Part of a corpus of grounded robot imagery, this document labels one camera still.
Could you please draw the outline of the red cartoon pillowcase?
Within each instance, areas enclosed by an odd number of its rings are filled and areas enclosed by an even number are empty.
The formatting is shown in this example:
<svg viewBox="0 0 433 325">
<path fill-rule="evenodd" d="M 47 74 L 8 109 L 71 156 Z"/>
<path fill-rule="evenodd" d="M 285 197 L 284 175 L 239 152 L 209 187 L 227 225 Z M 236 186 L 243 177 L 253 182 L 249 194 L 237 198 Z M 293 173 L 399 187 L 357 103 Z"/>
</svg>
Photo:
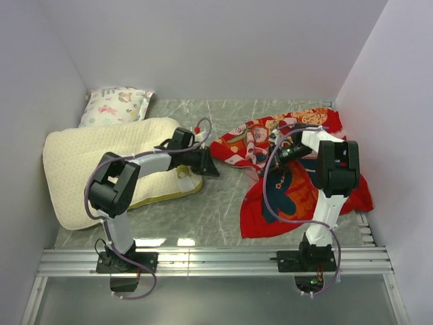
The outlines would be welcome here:
<svg viewBox="0 0 433 325">
<path fill-rule="evenodd" d="M 332 135 L 346 137 L 338 112 L 313 108 L 253 119 L 210 145 L 213 158 L 250 174 L 250 189 L 240 208 L 242 238 L 279 236 L 299 227 L 300 220 L 313 217 L 318 195 L 314 154 L 289 162 L 287 169 L 270 172 L 267 180 L 262 176 L 273 144 L 270 132 L 279 129 L 285 135 L 296 123 L 323 125 Z"/>
</svg>

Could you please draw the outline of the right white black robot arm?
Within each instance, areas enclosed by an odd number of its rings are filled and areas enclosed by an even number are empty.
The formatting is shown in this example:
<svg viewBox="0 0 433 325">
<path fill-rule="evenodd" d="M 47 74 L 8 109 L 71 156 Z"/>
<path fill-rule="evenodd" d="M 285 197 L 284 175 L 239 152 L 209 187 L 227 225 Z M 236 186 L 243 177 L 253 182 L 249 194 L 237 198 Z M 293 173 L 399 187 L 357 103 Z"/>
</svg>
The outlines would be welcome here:
<svg viewBox="0 0 433 325">
<path fill-rule="evenodd" d="M 309 227 L 299 246 L 298 262 L 301 268 L 311 271 L 321 263 L 335 261 L 332 244 L 338 241 L 335 237 L 337 220 L 344 203 L 361 181 L 359 146 L 357 142 L 328 133 L 323 126 L 304 123 L 294 124 L 286 135 L 275 131 L 273 137 L 274 146 L 265 165 L 264 180 L 270 168 L 282 168 L 311 153 L 317 155 L 317 204 L 311 220 L 299 221 Z"/>
</svg>

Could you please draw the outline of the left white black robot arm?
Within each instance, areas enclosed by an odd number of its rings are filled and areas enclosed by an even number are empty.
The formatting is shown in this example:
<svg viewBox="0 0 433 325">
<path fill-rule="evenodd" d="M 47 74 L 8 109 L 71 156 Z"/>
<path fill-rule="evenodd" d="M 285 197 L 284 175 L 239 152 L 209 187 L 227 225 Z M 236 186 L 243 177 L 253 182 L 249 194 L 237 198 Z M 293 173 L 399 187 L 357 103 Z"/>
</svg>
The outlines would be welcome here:
<svg viewBox="0 0 433 325">
<path fill-rule="evenodd" d="M 100 221 L 106 234 L 106 254 L 120 272 L 144 268 L 132 237 L 127 210 L 137 182 L 154 173 L 185 166 L 196 175 L 218 177 L 210 148 L 197 142 L 192 131 L 178 127 L 170 139 L 148 152 L 119 156 L 106 152 L 84 189 L 88 217 Z"/>
</svg>

